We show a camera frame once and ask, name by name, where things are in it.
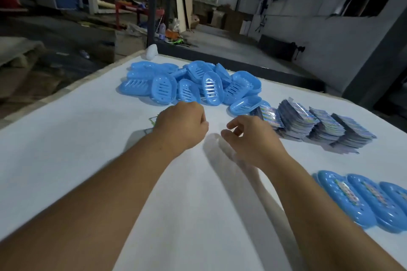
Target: person's left hand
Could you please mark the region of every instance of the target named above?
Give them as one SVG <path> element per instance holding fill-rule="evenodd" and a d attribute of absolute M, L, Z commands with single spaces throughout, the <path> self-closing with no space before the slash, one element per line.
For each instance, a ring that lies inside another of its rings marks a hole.
<path fill-rule="evenodd" d="M 177 155 L 200 143 L 209 130 L 205 111 L 197 102 L 178 102 L 157 117 L 153 133 L 168 140 Z"/>

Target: hand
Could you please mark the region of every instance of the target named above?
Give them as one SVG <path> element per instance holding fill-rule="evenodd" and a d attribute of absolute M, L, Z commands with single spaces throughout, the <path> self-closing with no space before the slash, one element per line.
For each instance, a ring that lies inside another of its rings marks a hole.
<path fill-rule="evenodd" d="M 264 169 L 280 159 L 289 157 L 277 134 L 257 116 L 238 116 L 230 121 L 221 135 L 247 163 Z"/>
<path fill-rule="evenodd" d="M 200 143 L 209 130 L 205 111 L 197 102 L 178 102 L 157 117 L 153 133 L 168 140 L 176 156 Z"/>

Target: forearm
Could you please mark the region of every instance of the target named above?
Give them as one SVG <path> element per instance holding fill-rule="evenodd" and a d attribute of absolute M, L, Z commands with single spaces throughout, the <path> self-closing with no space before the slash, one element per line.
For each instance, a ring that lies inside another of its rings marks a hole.
<path fill-rule="evenodd" d="M 404 270 L 289 156 L 263 171 L 271 180 L 311 270 Z"/>
<path fill-rule="evenodd" d="M 2 270 L 112 270 L 162 172 L 176 156 L 154 133 L 0 244 Z"/>

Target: tabletop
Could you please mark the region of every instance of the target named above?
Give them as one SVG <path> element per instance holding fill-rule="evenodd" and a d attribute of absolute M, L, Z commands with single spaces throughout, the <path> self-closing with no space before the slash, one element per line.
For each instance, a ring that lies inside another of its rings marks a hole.
<path fill-rule="evenodd" d="M 149 118 L 166 106 L 148 97 L 119 94 L 127 58 L 63 97 L 0 131 L 0 239 L 93 175 L 133 145 Z M 156 63 L 186 61 L 157 56 Z M 282 139 L 288 153 L 309 173 L 357 173 L 407 188 L 407 134 L 355 104 L 261 79 L 259 94 L 273 107 L 292 97 L 303 106 L 359 121 L 378 139 L 360 154 L 338 154 L 319 145 Z M 233 116 L 227 106 L 204 105 L 205 140 L 175 159 L 161 176 L 116 262 L 115 270 L 300 270 L 281 202 L 266 176 L 261 186 L 230 160 L 219 133 Z M 407 267 L 407 233 L 366 231 Z"/>

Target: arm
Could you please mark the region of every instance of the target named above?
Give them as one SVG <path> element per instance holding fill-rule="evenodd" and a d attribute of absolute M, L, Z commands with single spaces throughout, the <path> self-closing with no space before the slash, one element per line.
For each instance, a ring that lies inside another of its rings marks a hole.
<path fill-rule="evenodd" d="M 0 269 L 111 271 L 165 168 L 205 137 L 203 110 L 161 112 L 151 134 L 3 240 Z"/>
<path fill-rule="evenodd" d="M 288 155 L 267 122 L 239 116 L 227 128 L 235 130 L 222 137 L 272 182 L 310 270 L 404 270 Z"/>

